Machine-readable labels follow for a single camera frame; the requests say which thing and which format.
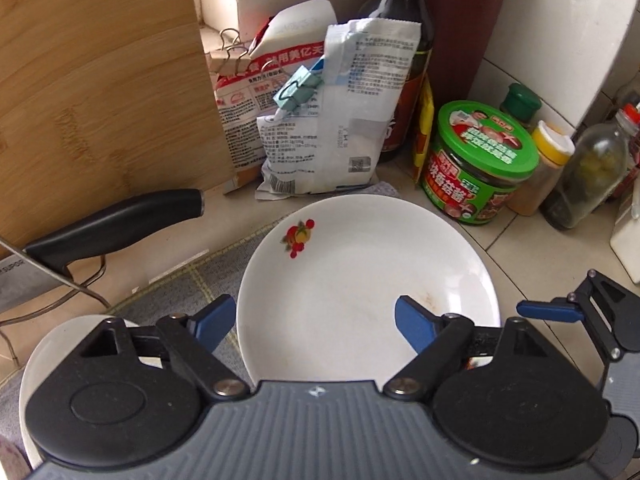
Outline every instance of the yellow and white cap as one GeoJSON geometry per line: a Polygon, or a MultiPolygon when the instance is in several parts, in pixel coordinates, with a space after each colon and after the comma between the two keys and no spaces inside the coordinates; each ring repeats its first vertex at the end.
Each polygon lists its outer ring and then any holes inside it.
{"type": "Polygon", "coordinates": [[[571,137],[555,131],[545,121],[538,121],[538,126],[531,133],[538,151],[558,166],[564,166],[575,152],[571,137]]]}

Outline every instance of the cutting board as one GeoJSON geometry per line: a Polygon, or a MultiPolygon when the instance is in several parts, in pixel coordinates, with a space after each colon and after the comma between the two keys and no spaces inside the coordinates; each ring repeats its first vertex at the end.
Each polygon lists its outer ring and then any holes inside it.
{"type": "Polygon", "coordinates": [[[0,235],[233,175],[193,0],[0,0],[0,235]]]}

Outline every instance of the tiled countertop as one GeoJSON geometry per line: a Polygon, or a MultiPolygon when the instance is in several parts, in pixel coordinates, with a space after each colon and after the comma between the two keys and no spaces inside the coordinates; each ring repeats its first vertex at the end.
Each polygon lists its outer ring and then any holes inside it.
{"type": "MultiPolygon", "coordinates": [[[[392,184],[402,198],[441,215],[424,191],[409,178],[406,154],[378,167],[380,180],[392,184]]],[[[229,196],[218,190],[206,193],[206,212],[202,218],[165,229],[129,249],[108,257],[108,272],[95,289],[112,303],[126,298],[132,289],[145,286],[149,279],[191,258],[203,250],[217,251],[281,218],[313,198],[293,198],[275,202],[254,200],[254,187],[246,187],[229,196]]],[[[478,252],[494,282],[502,318],[516,315],[516,304],[524,299],[550,300],[565,296],[595,268],[626,288],[640,294],[609,247],[617,204],[599,208],[569,232],[558,232],[539,214],[530,218],[503,210],[485,226],[464,226],[445,218],[478,252]]],[[[72,272],[83,279],[93,272],[96,261],[77,262],[72,272]]],[[[1,318],[19,316],[36,310],[59,297],[52,291],[1,318]]],[[[20,362],[24,364],[38,341],[53,327],[71,317],[101,312],[100,304],[82,295],[56,311],[35,320],[6,327],[20,362]]],[[[595,383],[602,363],[581,324],[550,325],[534,321],[536,327],[568,354],[578,368],[595,383]]],[[[0,345],[0,378],[12,370],[8,351],[0,345]]]]}

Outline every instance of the green jar lid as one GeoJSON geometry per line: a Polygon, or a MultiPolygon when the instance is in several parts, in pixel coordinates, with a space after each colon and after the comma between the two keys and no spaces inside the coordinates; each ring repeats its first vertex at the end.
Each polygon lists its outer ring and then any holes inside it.
{"type": "Polygon", "coordinates": [[[438,132],[457,156],[478,170],[525,180],[540,156],[535,142],[514,118],[474,101],[453,101],[438,113],[438,132]]]}
{"type": "Polygon", "coordinates": [[[540,98],[520,83],[512,83],[509,86],[509,93],[500,105],[500,108],[523,123],[529,123],[541,107],[540,98]]]}

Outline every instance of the black knife handle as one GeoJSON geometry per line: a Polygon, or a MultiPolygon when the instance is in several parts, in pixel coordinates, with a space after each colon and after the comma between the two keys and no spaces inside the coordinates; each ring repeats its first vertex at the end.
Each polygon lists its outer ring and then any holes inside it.
{"type": "Polygon", "coordinates": [[[29,243],[24,251],[64,276],[76,260],[133,245],[150,234],[204,212],[199,189],[171,189],[135,196],[29,243]]]}

